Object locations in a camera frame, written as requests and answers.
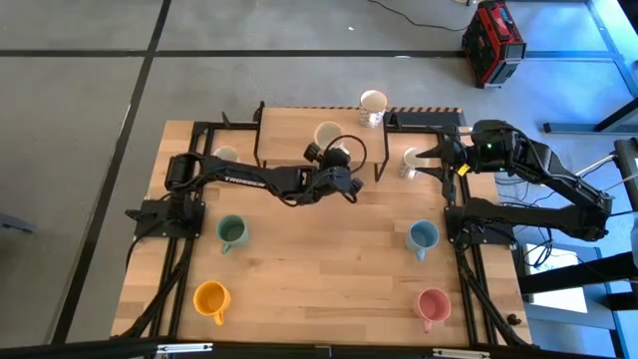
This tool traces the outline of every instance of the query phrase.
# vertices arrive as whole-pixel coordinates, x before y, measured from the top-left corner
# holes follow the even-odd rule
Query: white mug
[[[321,123],[315,130],[315,144],[317,144],[321,148],[321,150],[325,151],[332,140],[338,138],[341,135],[343,135],[343,129],[338,124],[330,121]],[[337,141],[333,145],[333,148],[340,146],[341,141]]]
[[[383,122],[388,108],[388,97],[377,90],[368,90],[359,101],[359,123],[367,128],[376,128]]]
[[[237,151],[231,146],[222,146],[219,149],[215,150],[212,155],[217,156],[225,161],[239,161],[239,155],[237,154]]]
[[[426,168],[429,159],[417,159],[417,155],[423,150],[417,148],[409,148],[403,153],[401,166],[399,167],[399,176],[406,180],[413,180],[420,172],[416,168]]]

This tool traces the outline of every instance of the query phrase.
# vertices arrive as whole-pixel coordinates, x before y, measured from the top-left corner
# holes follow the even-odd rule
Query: pink mug
[[[423,321],[423,331],[430,333],[433,322],[442,322],[448,319],[452,305],[448,295],[442,290],[429,288],[417,296],[414,310]]]

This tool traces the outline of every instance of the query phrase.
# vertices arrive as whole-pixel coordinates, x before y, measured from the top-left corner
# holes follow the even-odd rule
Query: desk
[[[149,197],[165,193],[168,159],[187,150],[192,126],[188,121],[166,123]],[[254,141],[252,131],[215,131],[212,150],[234,146],[242,162],[255,165]],[[205,223],[194,243],[177,337],[270,343],[469,345],[454,250],[446,241],[441,184],[425,175],[413,181],[398,177],[406,148],[427,149],[436,143],[434,135],[388,134],[386,171],[378,182],[371,165],[356,174],[365,183],[356,204],[332,195],[314,205],[289,208],[265,190],[231,183],[207,185],[203,192]],[[298,149],[299,165],[304,164],[303,150]],[[264,153],[259,157],[270,163]],[[470,188],[474,196],[498,200],[492,175],[472,176]],[[232,213],[246,219],[250,242],[222,255],[214,227],[221,217]],[[409,225],[421,218],[438,226],[441,241],[425,261],[418,262],[405,249],[404,238]],[[114,335],[128,329],[156,294],[166,246],[165,238],[147,238],[138,244],[125,278]],[[496,245],[481,248],[492,301],[503,316],[515,313],[523,320],[515,330],[530,341],[509,249]],[[194,290],[206,280],[222,282],[232,297],[221,327],[196,313],[192,305]],[[426,335],[411,307],[415,295],[432,286],[449,294],[453,312],[445,324],[436,325]],[[170,298],[160,334],[166,334],[171,308]],[[485,342],[476,300],[474,310],[478,338]]]

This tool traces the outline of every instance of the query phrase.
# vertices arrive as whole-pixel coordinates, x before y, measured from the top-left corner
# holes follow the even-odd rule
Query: cup handle
[[[215,318],[215,324],[223,325],[223,312],[219,312],[215,314],[214,318]]]
[[[415,252],[415,256],[418,261],[423,261],[426,258],[426,250],[425,249],[417,249]]]
[[[428,319],[424,319],[422,323],[423,323],[423,332],[426,334],[430,333],[430,331],[432,330],[432,321]]]

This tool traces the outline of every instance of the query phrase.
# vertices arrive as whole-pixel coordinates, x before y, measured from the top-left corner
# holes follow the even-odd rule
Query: green mug
[[[221,253],[226,254],[233,246],[248,244],[248,227],[239,215],[227,215],[217,224],[217,237],[221,239]]]

